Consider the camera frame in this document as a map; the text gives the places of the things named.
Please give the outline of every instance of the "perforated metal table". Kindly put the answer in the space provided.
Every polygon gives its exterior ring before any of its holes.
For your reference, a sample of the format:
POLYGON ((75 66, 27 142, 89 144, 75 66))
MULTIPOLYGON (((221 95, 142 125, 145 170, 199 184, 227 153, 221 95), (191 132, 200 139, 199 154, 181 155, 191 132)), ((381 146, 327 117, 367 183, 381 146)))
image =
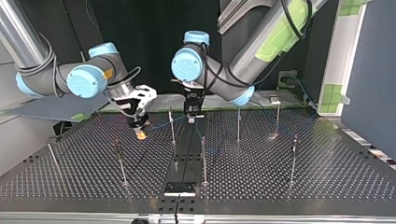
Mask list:
POLYGON ((241 115, 240 143, 236 111, 223 111, 207 112, 195 124, 175 121, 175 147, 167 114, 150 115, 154 128, 145 141, 136 140, 122 115, 95 116, 54 146, 59 167, 44 147, 0 177, 0 220, 33 212, 33 217, 44 214, 40 220, 78 213, 63 219, 135 216, 172 222, 176 215, 210 222, 225 217, 274 221, 276 216, 298 223, 301 216, 316 216, 316 221, 332 216, 345 222, 367 217, 395 222, 396 173, 330 121, 305 108, 282 110, 278 127, 273 110, 242 110, 241 115), (290 183, 295 134, 301 149, 290 183), (203 136, 207 186, 202 184, 203 136), (116 138, 128 187, 114 156, 116 138), (164 196, 175 182, 194 183, 195 196, 164 196))

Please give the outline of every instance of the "white panel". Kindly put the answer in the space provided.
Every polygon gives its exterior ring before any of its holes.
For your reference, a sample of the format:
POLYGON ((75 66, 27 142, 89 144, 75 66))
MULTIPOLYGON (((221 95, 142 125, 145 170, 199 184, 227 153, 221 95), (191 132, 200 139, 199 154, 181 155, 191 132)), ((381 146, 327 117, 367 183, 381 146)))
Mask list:
POLYGON ((0 108, 29 99, 29 96, 18 89, 16 74, 14 63, 0 64, 0 108))
POLYGON ((6 48, 0 43, 0 64, 2 63, 13 63, 11 56, 9 56, 6 48))
POLYGON ((0 175, 26 159, 44 145, 55 121, 16 118, 0 125, 0 175))
MULTIPOLYGON (((366 5, 363 5, 359 15, 337 16, 337 21, 335 22, 334 31, 332 33, 329 59, 326 64, 319 96, 319 110, 325 84, 341 84, 343 85, 341 94, 345 95, 347 92, 347 84, 355 58, 365 9, 366 5)), ((342 108, 343 105, 340 104, 335 114, 319 114, 321 116, 341 116, 342 108)))

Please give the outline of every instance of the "metal rod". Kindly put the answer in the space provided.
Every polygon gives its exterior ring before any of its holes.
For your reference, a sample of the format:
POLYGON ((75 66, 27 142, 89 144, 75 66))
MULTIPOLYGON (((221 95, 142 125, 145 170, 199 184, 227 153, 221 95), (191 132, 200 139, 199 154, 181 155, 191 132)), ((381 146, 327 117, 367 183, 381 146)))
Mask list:
POLYGON ((50 143, 47 143, 47 146, 49 147, 49 152, 50 152, 50 155, 51 155, 53 161, 55 161, 55 163, 58 164, 58 160, 55 157, 55 153, 53 152, 52 145, 50 143))
POLYGON ((124 185, 128 185, 128 181, 126 180, 126 175, 125 175, 125 170, 123 167, 122 160, 120 160, 120 167, 121 167, 121 171, 122 171, 122 177, 124 179, 124 185))
POLYGON ((280 114, 280 104, 277 105, 277 111, 276 111, 276 129, 277 129, 277 125, 279 124, 279 114, 280 114))
POLYGON ((241 128, 240 128, 240 122, 241 122, 241 107, 238 107, 238 143, 239 143, 239 141, 240 141, 240 131, 241 131, 241 128))
POLYGON ((299 150, 300 150, 300 140, 299 140, 298 134, 294 135, 293 142, 291 145, 291 150, 293 152, 293 164, 291 166, 290 188, 292 188, 294 185, 293 178, 294 178, 295 163, 296 163, 296 158, 297 158, 299 150))
POLYGON ((126 174, 125 174, 125 169, 122 163, 122 149, 121 149, 121 143, 120 143, 120 139, 117 138, 115 143, 114 143, 114 151, 116 153, 116 159, 117 161, 120 163, 120 168, 121 168, 121 172, 122 172, 122 178, 123 178, 123 185, 126 187, 128 186, 128 180, 126 179, 126 174))
POLYGON ((293 178, 294 178, 295 164, 296 164, 296 155, 295 155, 295 153, 294 153, 294 154, 293 154, 293 164, 292 164, 292 166, 291 166, 290 188, 292 188, 293 185, 294 185, 293 178))
POLYGON ((169 122, 171 122, 172 143, 173 143, 173 145, 175 145, 176 140, 175 140, 175 128, 174 128, 174 123, 173 123, 173 118, 172 118, 172 107, 171 107, 171 109, 169 109, 169 122))
POLYGON ((55 162, 55 165, 56 165, 56 168, 58 169, 59 175, 61 176, 61 179, 63 179, 61 167, 59 166, 58 160, 56 159, 56 156, 55 156, 55 153, 53 151, 52 145, 50 143, 47 143, 47 146, 49 147, 50 155, 51 155, 52 159, 55 162))
POLYGON ((0 41, 20 68, 42 64, 48 53, 34 26, 16 0, 0 1, 0 41))
POLYGON ((205 148, 205 137, 202 137, 201 140, 201 149, 202 149, 202 160, 204 162, 204 186, 207 186, 209 183, 207 182, 207 176, 206 176, 206 148, 205 148))

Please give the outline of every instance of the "light blue joint cap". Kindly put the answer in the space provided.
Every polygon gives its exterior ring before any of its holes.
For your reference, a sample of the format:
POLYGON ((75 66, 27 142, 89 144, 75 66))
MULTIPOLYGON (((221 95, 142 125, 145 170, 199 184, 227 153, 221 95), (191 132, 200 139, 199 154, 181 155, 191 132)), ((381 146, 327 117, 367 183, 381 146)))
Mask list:
POLYGON ((111 42, 95 46, 95 47, 89 49, 88 53, 90 54, 91 58, 99 56, 99 55, 103 55, 103 54, 111 54, 111 53, 120 54, 119 51, 116 49, 116 46, 114 46, 114 44, 111 42))
POLYGON ((172 73, 181 81, 194 81, 204 68, 199 54, 190 48, 183 48, 177 51, 172 60, 172 73))
POLYGON ((75 67, 67 75, 67 87, 73 94, 81 98, 92 98, 101 93, 107 86, 104 72, 91 64, 75 67))
POLYGON ((183 42, 192 42, 197 44, 206 43, 209 46, 209 40, 209 34, 204 31, 188 31, 184 34, 183 42))
POLYGON ((254 93, 254 86, 251 86, 238 98, 230 101, 230 103, 233 103, 234 105, 237 105, 237 106, 245 105, 248 103, 248 101, 250 100, 253 93, 254 93))
POLYGON ((43 96, 43 95, 36 93, 35 91, 30 90, 29 87, 26 86, 26 84, 24 83, 23 78, 21 76, 21 73, 17 73, 17 75, 15 76, 15 79, 17 80, 18 88, 24 94, 31 95, 31 96, 43 96))

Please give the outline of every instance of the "cable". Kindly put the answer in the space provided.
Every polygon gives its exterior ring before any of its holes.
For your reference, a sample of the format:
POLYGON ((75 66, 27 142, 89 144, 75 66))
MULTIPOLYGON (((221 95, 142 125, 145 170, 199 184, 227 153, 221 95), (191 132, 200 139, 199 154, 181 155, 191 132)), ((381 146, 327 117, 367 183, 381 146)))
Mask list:
MULTIPOLYGON (((267 115, 270 116, 270 117, 272 117, 272 115, 266 113, 267 110, 265 109, 265 107, 264 107, 262 104, 260 104, 260 103, 258 103, 258 102, 255 102, 255 101, 253 101, 253 100, 251 100, 251 99, 250 99, 250 102, 251 102, 251 103, 254 103, 254 104, 256 104, 256 105, 259 105, 259 106, 262 108, 262 113, 264 113, 266 117, 267 117, 267 115)), ((315 112, 313 116, 311 116, 309 119, 307 119, 306 121, 304 121, 304 122, 302 123, 302 126, 303 126, 306 122, 308 122, 308 121, 310 121, 310 120, 313 120, 317 115, 318 115, 318 114, 315 112)), ((274 119, 271 120, 271 123, 276 127, 276 121, 275 121, 274 119)), ((291 132, 290 130, 288 130, 286 127, 283 127, 280 123, 278 124, 277 127, 278 127, 278 129, 279 129, 280 131, 282 131, 283 133, 285 133, 285 134, 288 135, 289 137, 291 137, 291 138, 294 137, 294 133, 291 132)))
POLYGON ((198 133, 198 136, 199 136, 199 138, 201 139, 201 141, 202 141, 202 136, 201 136, 201 133, 199 132, 199 130, 198 130, 198 120, 195 122, 195 130, 197 131, 197 133, 198 133))
MULTIPOLYGON (((177 119, 174 119, 173 122, 178 121, 178 120, 181 120, 181 119, 184 119, 184 118, 186 118, 186 116, 182 116, 182 117, 179 117, 179 118, 177 118, 177 119)), ((149 130, 152 131, 152 130, 160 129, 160 128, 163 128, 163 127, 165 127, 166 125, 168 125, 168 124, 170 124, 170 123, 172 123, 172 122, 169 121, 169 122, 166 122, 166 123, 163 123, 163 124, 160 124, 160 125, 151 127, 151 128, 149 128, 149 130)))
POLYGON ((47 44, 47 47, 49 48, 49 53, 47 54, 47 57, 44 59, 44 62, 42 64, 39 64, 39 65, 34 66, 34 67, 30 67, 30 68, 20 68, 17 65, 16 65, 16 68, 20 72, 21 76, 30 77, 30 76, 33 76, 33 75, 43 71, 51 63, 53 63, 53 65, 52 65, 52 88, 53 88, 53 92, 54 92, 56 97, 62 98, 64 96, 65 92, 62 91, 62 89, 59 87, 59 85, 57 83, 57 77, 60 77, 62 83, 65 86, 67 86, 67 84, 66 84, 66 81, 64 80, 64 78, 62 77, 61 72, 59 71, 58 58, 57 58, 55 52, 53 51, 52 45, 50 44, 48 39, 43 34, 40 33, 40 35, 41 35, 41 37, 43 37, 45 43, 47 44))
POLYGON ((137 75, 140 74, 140 72, 142 71, 142 67, 137 66, 134 69, 132 69, 131 71, 128 72, 127 76, 131 75, 133 72, 135 72, 130 79, 132 80, 134 77, 137 77, 137 75))
POLYGON ((286 15, 286 19, 288 20, 289 25, 291 26, 291 29, 293 30, 293 32, 299 37, 299 39, 305 39, 308 26, 310 25, 310 23, 312 21, 312 2, 311 2, 311 0, 306 0, 306 4, 308 7, 308 15, 306 18, 305 25, 301 29, 302 33, 300 33, 300 31, 298 30, 297 26, 295 25, 295 23, 293 21, 293 18, 290 15, 289 8, 286 4, 286 0, 280 0, 280 3, 282 4, 283 10, 286 15))
POLYGON ((87 16, 90 19, 90 21, 92 22, 92 24, 94 26, 96 26, 96 28, 99 29, 99 25, 93 20, 93 18, 91 17, 90 11, 88 10, 88 4, 90 3, 90 0, 86 0, 85 1, 85 11, 87 12, 87 16))
MULTIPOLYGON (((222 65, 220 66, 218 72, 214 72, 214 71, 213 71, 213 69, 210 67, 209 63, 207 62, 206 51, 205 51, 205 49, 203 48, 203 46, 205 46, 205 48, 207 49, 207 44, 206 44, 206 43, 201 43, 201 45, 197 45, 197 44, 195 44, 195 43, 188 43, 188 44, 192 44, 192 45, 195 45, 195 46, 197 46, 197 47, 200 48, 200 51, 201 51, 201 52, 200 52, 201 58, 203 58, 203 60, 204 60, 205 67, 206 67, 206 69, 208 69, 208 70, 213 74, 213 76, 214 76, 214 78, 212 79, 212 83, 209 84, 209 87, 212 87, 212 86, 213 86, 213 84, 214 84, 214 82, 216 81, 216 79, 218 79, 218 80, 224 82, 225 84, 228 84, 228 85, 230 85, 230 86, 236 87, 236 88, 248 88, 248 87, 251 87, 251 86, 255 86, 255 85, 261 84, 262 82, 264 82, 265 79, 267 79, 267 78, 272 74, 272 72, 274 71, 274 69, 275 69, 275 68, 277 67, 277 65, 279 64, 280 60, 281 60, 281 59, 283 58, 283 56, 285 55, 285 54, 283 54, 283 53, 280 54, 279 57, 276 59, 275 63, 273 64, 273 66, 271 67, 270 71, 268 71, 268 73, 267 73, 263 78, 261 78, 260 80, 258 80, 258 81, 256 81, 256 82, 253 82, 252 84, 248 84, 248 85, 246 85, 246 84, 244 84, 244 85, 238 85, 238 84, 232 83, 232 82, 230 82, 230 81, 227 81, 227 80, 225 80, 225 79, 223 79, 222 77, 219 76, 220 73, 221 73, 221 70, 223 69, 223 66, 222 66, 222 65)), ((206 89, 206 80, 207 80, 207 71, 206 71, 206 70, 205 70, 204 76, 205 76, 205 79, 204 79, 204 89, 206 89)))
POLYGON ((129 114, 125 113, 125 111, 121 110, 121 109, 119 108, 119 106, 118 106, 116 103, 114 103, 114 102, 110 99, 110 97, 108 97, 104 92, 103 92, 103 95, 106 97, 106 99, 108 100, 109 103, 111 103, 114 107, 116 107, 116 108, 121 112, 121 114, 125 115, 125 116, 128 117, 128 118, 133 118, 133 119, 136 118, 136 116, 134 116, 134 115, 129 115, 129 114))
POLYGON ((306 88, 304 86, 304 84, 300 81, 300 79, 294 77, 294 79, 298 82, 298 84, 300 85, 301 89, 303 90, 304 94, 306 95, 306 97, 308 97, 309 101, 314 104, 315 108, 317 109, 318 106, 317 104, 312 100, 311 96, 308 94, 308 92, 306 91, 306 88))

